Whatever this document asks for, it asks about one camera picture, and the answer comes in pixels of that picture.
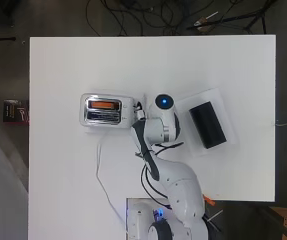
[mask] blue light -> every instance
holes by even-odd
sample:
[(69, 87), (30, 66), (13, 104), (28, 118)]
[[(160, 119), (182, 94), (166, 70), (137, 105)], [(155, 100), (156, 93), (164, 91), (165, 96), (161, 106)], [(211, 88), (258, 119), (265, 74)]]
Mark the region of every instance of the blue light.
[(163, 217), (163, 209), (162, 209), (162, 208), (159, 208), (157, 211), (158, 211), (158, 213), (159, 213), (159, 216), (160, 216), (160, 217)]

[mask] black box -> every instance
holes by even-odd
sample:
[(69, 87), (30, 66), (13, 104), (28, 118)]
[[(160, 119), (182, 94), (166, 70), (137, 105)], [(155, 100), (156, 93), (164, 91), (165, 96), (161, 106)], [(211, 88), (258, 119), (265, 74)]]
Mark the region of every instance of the black box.
[(190, 109), (190, 114), (205, 148), (208, 149), (226, 142), (211, 102)]

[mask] white tabletop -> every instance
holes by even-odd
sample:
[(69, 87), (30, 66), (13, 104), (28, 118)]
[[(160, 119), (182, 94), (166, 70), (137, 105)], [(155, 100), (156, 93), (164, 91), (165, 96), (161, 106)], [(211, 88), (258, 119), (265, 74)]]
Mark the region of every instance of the white tabletop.
[[(83, 93), (219, 88), (238, 138), (234, 151), (188, 158), (204, 194), (273, 201), (275, 36), (31, 38), (29, 239), (124, 239), (95, 179), (96, 143), (79, 123)], [(101, 178), (120, 214), (146, 197), (142, 160), (125, 132), (103, 145)]]

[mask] orange light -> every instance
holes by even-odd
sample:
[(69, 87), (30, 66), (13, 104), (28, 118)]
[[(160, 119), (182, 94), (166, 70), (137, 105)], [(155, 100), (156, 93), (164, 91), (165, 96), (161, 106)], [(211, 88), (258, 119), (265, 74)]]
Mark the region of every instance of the orange light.
[(115, 105), (112, 102), (91, 102), (92, 108), (99, 109), (115, 109)]

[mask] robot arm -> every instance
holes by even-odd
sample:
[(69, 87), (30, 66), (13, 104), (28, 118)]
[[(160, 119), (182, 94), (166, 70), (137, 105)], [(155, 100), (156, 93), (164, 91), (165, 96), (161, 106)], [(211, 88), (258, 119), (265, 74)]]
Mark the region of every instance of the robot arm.
[[(181, 229), (187, 230), (189, 239), (208, 239), (207, 227), (202, 220), (205, 212), (203, 195), (194, 171), (186, 164), (157, 157), (152, 149), (153, 144), (174, 141), (180, 133), (173, 99), (168, 95), (159, 95), (149, 109), (148, 118), (134, 123), (131, 133), (152, 178), (164, 187), (173, 213), (183, 225)], [(150, 227), (149, 240), (163, 236), (157, 225), (154, 223)], [(161, 229), (168, 231), (171, 227)]]

